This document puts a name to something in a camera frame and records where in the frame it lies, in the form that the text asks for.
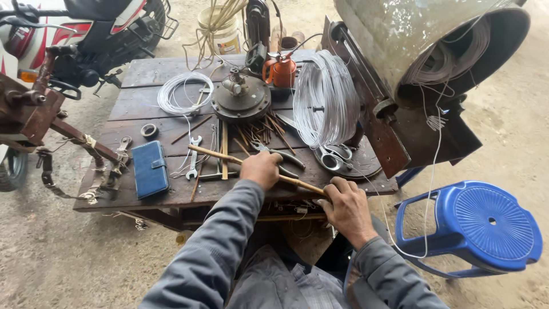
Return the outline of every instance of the pliers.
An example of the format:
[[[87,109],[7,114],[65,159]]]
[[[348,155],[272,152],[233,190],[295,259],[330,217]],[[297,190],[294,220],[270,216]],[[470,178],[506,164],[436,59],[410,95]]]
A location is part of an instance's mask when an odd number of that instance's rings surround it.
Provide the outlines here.
[[[281,155],[283,159],[286,158],[286,159],[292,161],[293,163],[295,163],[301,169],[303,169],[303,170],[305,169],[305,164],[303,164],[303,162],[299,161],[299,159],[297,159],[294,156],[291,156],[291,155],[289,155],[285,152],[282,152],[282,151],[269,149],[269,148],[267,148],[267,146],[263,145],[258,140],[251,140],[250,144],[254,149],[256,149],[258,151],[269,151],[270,153],[277,153],[277,154]],[[280,173],[283,174],[283,175],[286,175],[286,176],[292,177],[292,178],[296,178],[296,179],[299,178],[299,176],[297,176],[296,174],[294,174],[294,173],[288,171],[287,169],[281,167],[280,165],[278,165],[278,169],[280,170]]]

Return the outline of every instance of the luggage rack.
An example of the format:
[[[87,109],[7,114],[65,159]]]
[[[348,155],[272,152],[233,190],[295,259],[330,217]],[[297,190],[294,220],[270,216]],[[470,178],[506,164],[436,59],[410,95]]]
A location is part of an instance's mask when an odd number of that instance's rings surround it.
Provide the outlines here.
[[[179,21],[177,19],[170,17],[170,11],[171,11],[171,5],[168,0],[162,0],[162,5],[164,6],[164,12],[166,12],[166,22],[164,25],[164,30],[162,32],[162,35],[160,34],[154,34],[156,36],[159,36],[163,38],[164,40],[169,40],[177,27],[179,26]]]

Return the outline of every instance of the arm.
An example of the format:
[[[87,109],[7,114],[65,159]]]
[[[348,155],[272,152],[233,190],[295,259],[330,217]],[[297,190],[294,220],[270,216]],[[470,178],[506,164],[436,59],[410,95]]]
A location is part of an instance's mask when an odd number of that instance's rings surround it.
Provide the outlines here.
[[[445,308],[421,276],[381,237],[358,251],[355,266],[390,308]]]
[[[265,191],[278,180],[279,157],[261,153],[244,160],[241,180],[210,210],[139,308],[223,308]]]
[[[353,181],[334,177],[324,188],[332,203],[320,200],[330,223],[358,251],[355,265],[376,294],[393,309],[448,308],[372,225],[366,193]]]

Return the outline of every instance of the person's right hand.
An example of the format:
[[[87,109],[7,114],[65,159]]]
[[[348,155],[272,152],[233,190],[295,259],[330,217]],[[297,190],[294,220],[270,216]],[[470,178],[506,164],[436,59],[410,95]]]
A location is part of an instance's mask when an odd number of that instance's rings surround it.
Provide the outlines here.
[[[277,163],[282,162],[282,156],[269,151],[248,157],[242,161],[240,179],[249,179],[260,185],[264,191],[272,188],[278,181]]]
[[[368,240],[378,236],[366,200],[366,192],[354,181],[334,177],[324,187],[324,193],[332,200],[318,200],[326,212],[328,221],[349,240],[358,251]]]

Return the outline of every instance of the metal ring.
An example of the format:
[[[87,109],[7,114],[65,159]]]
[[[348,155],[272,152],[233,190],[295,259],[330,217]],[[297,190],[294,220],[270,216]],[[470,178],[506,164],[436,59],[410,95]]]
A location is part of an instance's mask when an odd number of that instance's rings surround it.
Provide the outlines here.
[[[157,134],[158,128],[152,123],[146,124],[141,128],[141,135],[143,135],[143,137],[145,137],[146,139],[151,139]]]

